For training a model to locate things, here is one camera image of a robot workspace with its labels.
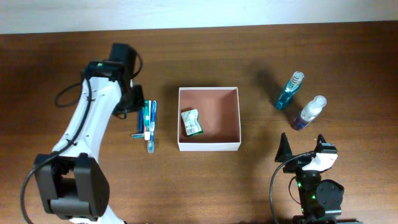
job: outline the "brown wooden surface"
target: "brown wooden surface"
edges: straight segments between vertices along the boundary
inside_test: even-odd
[[[90,60],[107,58],[113,42],[141,53],[144,68],[136,80],[159,104],[154,154],[130,138],[135,114],[112,117],[102,141],[109,203],[122,219],[267,223],[274,158],[286,132],[294,154],[312,150],[319,133],[337,146],[339,157],[323,178],[345,187],[342,218],[398,222],[398,23],[374,22],[0,36],[0,223],[23,223],[22,181],[72,117],[74,107],[54,107],[55,95],[77,82]],[[305,74],[303,85],[292,105],[278,111],[270,99],[296,70]],[[179,152],[180,86],[239,88],[238,152]],[[327,98],[324,111],[294,131],[289,120],[316,95]],[[287,191],[291,177],[281,173],[275,180],[281,218],[300,214]],[[26,201],[35,223],[66,223],[44,212],[34,179]]]

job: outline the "open box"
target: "open box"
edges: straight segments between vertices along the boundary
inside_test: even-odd
[[[181,112],[197,109],[203,134],[188,137]],[[186,87],[178,94],[180,151],[237,151],[241,119],[237,87]]]

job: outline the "spray bottle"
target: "spray bottle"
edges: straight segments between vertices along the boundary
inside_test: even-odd
[[[301,113],[293,121],[293,129],[301,130],[305,128],[312,120],[314,120],[326,105],[326,98],[324,96],[316,96],[309,102]]]
[[[302,72],[295,72],[287,82],[284,91],[280,94],[275,103],[277,109],[284,109],[292,101],[294,94],[299,90],[304,79]]]

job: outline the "bottle cap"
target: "bottle cap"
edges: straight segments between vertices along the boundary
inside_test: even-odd
[[[149,132],[149,131],[144,132],[144,139],[145,139],[146,141],[149,141],[149,140],[150,140],[150,132]]]
[[[302,72],[297,71],[292,75],[292,78],[290,78],[290,82],[293,85],[299,85],[303,81],[303,79],[304,79],[304,74]]]
[[[326,98],[324,96],[316,96],[308,103],[308,108],[315,113],[319,113],[326,106]]]

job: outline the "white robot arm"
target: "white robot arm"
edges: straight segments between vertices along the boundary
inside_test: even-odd
[[[108,125],[109,118],[112,115],[113,109],[120,102],[121,89],[118,82],[111,82],[105,77],[91,77],[89,80],[91,84],[91,105],[86,118],[81,134],[75,140],[75,144],[70,146],[68,150],[61,153],[63,157],[78,157],[81,153],[85,153],[88,157],[92,157],[98,162],[100,154],[100,145]],[[54,146],[54,151],[59,151],[68,144],[68,139],[73,136],[78,129],[82,116],[87,107],[88,96],[87,80],[83,82],[83,88],[79,104],[73,114],[72,120],[61,140]],[[72,223],[89,223],[89,224],[124,224],[118,218],[111,207],[108,205],[104,214],[100,216],[97,221],[90,221],[87,218],[71,218]]]
[[[137,52],[114,44],[109,60],[90,62],[78,106],[52,154],[39,154],[33,173],[44,210],[72,223],[125,224],[110,206],[109,184],[98,165],[100,145],[111,115],[138,111],[144,105],[141,86],[132,86]],[[64,175],[73,171],[74,178]],[[28,223],[21,200],[22,213]]]

